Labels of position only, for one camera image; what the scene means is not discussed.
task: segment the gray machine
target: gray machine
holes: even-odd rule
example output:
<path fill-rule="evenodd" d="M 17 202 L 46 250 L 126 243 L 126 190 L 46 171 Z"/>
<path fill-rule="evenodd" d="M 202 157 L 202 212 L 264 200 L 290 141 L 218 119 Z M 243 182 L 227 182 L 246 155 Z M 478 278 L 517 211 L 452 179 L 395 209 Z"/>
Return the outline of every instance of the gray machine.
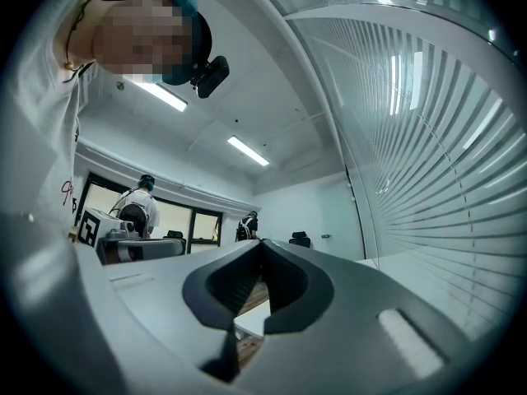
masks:
<path fill-rule="evenodd" d="M 248 240 L 104 267 L 90 245 L 28 217 L 0 215 L 0 233 L 12 312 L 40 359 L 84 393 L 444 393 L 486 349 L 375 269 L 297 245 Z M 240 372 L 233 319 L 260 276 L 272 315 Z M 441 360 L 433 374 L 410 367 L 385 311 Z"/>
<path fill-rule="evenodd" d="M 93 208 L 87 208 L 82 214 L 77 239 L 94 248 L 103 265 L 184 254 L 184 246 L 180 241 L 142 239 L 133 222 L 122 221 Z"/>

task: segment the window frame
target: window frame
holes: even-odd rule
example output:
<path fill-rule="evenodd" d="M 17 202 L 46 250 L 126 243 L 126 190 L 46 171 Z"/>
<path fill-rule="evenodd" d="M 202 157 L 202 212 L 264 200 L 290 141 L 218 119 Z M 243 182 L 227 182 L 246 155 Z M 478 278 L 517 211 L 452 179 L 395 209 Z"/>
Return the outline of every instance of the window frame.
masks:
<path fill-rule="evenodd" d="M 112 192 L 117 192 L 119 194 L 122 194 L 130 189 L 127 186 L 123 186 L 122 184 L 105 179 L 104 177 L 101 177 L 98 174 L 94 174 L 90 172 L 88 174 L 88 178 L 86 179 L 86 183 L 84 184 L 84 188 L 82 189 L 81 200 L 79 201 L 79 204 L 77 206 L 77 213 L 75 215 L 75 226 L 77 226 L 79 221 L 81 220 L 81 213 L 82 213 L 82 210 L 84 209 L 84 203 L 86 202 L 86 198 L 88 197 L 88 192 L 90 191 L 90 186 L 92 184 L 94 184 L 95 186 L 102 187 L 102 188 L 107 188 L 108 190 L 111 190 Z M 163 199 L 162 197 L 155 196 L 155 198 L 158 202 L 163 202 L 169 205 L 175 205 L 177 207 L 184 207 L 186 209 L 190 209 L 191 214 L 190 214 L 190 224 L 189 224 L 189 235 L 187 236 L 187 250 L 186 250 L 187 253 L 186 254 L 190 254 L 190 251 L 192 249 L 192 243 L 203 244 L 203 245 L 215 245 L 217 247 L 221 246 L 222 244 L 222 222 L 223 222 L 222 212 L 209 211 L 207 209 L 202 209 L 200 207 L 191 207 L 190 205 L 184 205 L 183 203 L 169 201 L 169 200 Z M 217 221 L 218 221 L 217 241 L 194 238 L 194 224 L 196 221 L 196 214 L 215 216 L 217 218 Z"/>

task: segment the white shirt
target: white shirt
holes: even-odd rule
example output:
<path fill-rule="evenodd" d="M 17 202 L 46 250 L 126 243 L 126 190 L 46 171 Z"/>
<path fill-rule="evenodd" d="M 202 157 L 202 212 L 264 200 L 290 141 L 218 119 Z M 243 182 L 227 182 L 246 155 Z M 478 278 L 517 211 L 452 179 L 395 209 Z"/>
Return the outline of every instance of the white shirt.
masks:
<path fill-rule="evenodd" d="M 121 209 L 129 205 L 130 203 L 137 203 L 140 205 L 148 215 L 148 226 L 157 227 L 159 226 L 159 221 L 161 215 L 159 213 L 159 207 L 157 206 L 157 200 L 149 193 L 144 190 L 136 190 L 133 193 L 130 193 L 127 197 L 124 197 L 121 202 L 117 204 L 112 215 L 117 216 Z"/>
<path fill-rule="evenodd" d="M 24 195 L 18 197 L 16 190 L 11 196 L 19 209 L 30 209 L 37 221 L 62 232 L 74 222 L 72 181 L 79 133 L 79 86 L 78 77 L 63 83 L 66 72 L 54 56 L 53 42 L 77 1 L 45 0 L 40 6 L 13 49 L 1 98 L 5 104 L 2 116 L 7 113 L 7 117 L 22 117 L 45 145 L 45 154 L 35 149 L 35 163 L 49 160 L 49 166 L 38 176 L 28 171 L 26 179 L 40 187 L 31 200 Z"/>

